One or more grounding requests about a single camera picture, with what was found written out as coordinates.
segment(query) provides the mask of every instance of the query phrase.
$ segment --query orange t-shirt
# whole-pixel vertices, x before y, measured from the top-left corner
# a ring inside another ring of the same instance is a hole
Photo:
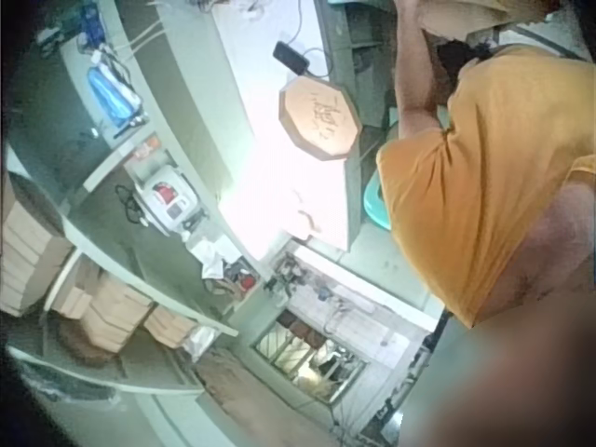
[[[468,326],[570,173],[596,173],[595,96],[595,65],[510,47],[464,73],[447,130],[379,153],[394,238]]]

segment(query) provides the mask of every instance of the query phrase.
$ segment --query window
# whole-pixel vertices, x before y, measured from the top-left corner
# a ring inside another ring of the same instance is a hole
[[[305,393],[333,403],[366,365],[355,354],[284,310],[255,349]]]

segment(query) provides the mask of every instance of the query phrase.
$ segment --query black phone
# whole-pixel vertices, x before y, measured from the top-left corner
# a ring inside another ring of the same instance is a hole
[[[305,58],[298,51],[290,47],[284,42],[278,42],[276,48],[273,50],[273,57],[283,63],[290,70],[297,75],[303,75],[308,70],[310,61]]]

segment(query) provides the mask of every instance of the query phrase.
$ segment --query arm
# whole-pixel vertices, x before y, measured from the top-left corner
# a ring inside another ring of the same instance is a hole
[[[398,9],[398,57],[395,91],[400,138],[439,128],[437,80],[425,35],[418,24],[420,0],[395,0]]]

